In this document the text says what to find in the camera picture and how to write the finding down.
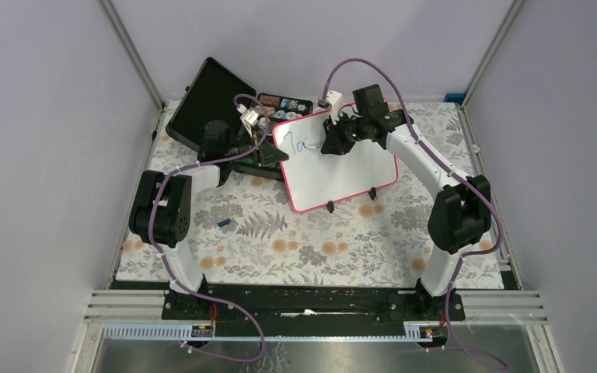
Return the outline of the blue marker cap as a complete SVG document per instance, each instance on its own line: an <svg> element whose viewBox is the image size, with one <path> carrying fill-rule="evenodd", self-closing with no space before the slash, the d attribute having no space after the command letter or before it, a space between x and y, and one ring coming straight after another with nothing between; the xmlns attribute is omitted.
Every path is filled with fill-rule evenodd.
<svg viewBox="0 0 597 373"><path fill-rule="evenodd" d="M225 219L225 220L223 220L223 221L220 221L220 222L218 222L218 223L217 223L217 226L218 226L219 228L221 228L221 227L224 227L224 226L226 226L226 225L229 225L230 223L231 223L231 220L230 220L230 219Z"/></svg>

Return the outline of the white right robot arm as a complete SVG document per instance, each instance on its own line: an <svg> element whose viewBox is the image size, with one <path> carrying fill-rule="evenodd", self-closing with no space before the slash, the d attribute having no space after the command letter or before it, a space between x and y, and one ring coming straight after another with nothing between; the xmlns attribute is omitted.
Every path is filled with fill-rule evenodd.
<svg viewBox="0 0 597 373"><path fill-rule="evenodd" d="M433 198L427 223L434 244L421 275L414 302L423 319L445 311L445 295L453 285L460 258L491 228L491 185L484 176L471 177L455 167L414 126L405 107L391 110L378 85L354 91L354 112L344 112L341 93L327 91L319 105L330 111L323 123L324 155L346 155L358 142L373 142L386 150L423 183Z"/></svg>

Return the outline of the pink framed whiteboard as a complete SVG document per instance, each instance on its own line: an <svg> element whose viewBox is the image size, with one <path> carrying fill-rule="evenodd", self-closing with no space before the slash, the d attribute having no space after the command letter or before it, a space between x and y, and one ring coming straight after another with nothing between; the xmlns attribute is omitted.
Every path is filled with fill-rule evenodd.
<svg viewBox="0 0 597 373"><path fill-rule="evenodd" d="M274 126L272 137L277 149L288 154L281 162L290 205L297 213L325 207L328 201L342 200L394 184L400 176L398 161L376 143L358 142L346 155L324 155L305 150L322 145L326 110L288 120Z"/></svg>

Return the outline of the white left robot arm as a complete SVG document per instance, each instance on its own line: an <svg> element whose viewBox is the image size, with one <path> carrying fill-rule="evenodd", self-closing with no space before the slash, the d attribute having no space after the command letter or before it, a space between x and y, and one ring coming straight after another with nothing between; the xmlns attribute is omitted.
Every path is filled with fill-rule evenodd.
<svg viewBox="0 0 597 373"><path fill-rule="evenodd" d="M198 193L222 186L234 161L252 157L267 143L269 120L262 127L248 123L243 126L248 137L240 139L223 120L206 124L197 160L168 173L144 171L131 208L131 233L156 250L170 289L184 294L180 309L191 319L206 316L213 300L204 290L205 276L196 260L190 258L187 246L192 200Z"/></svg>

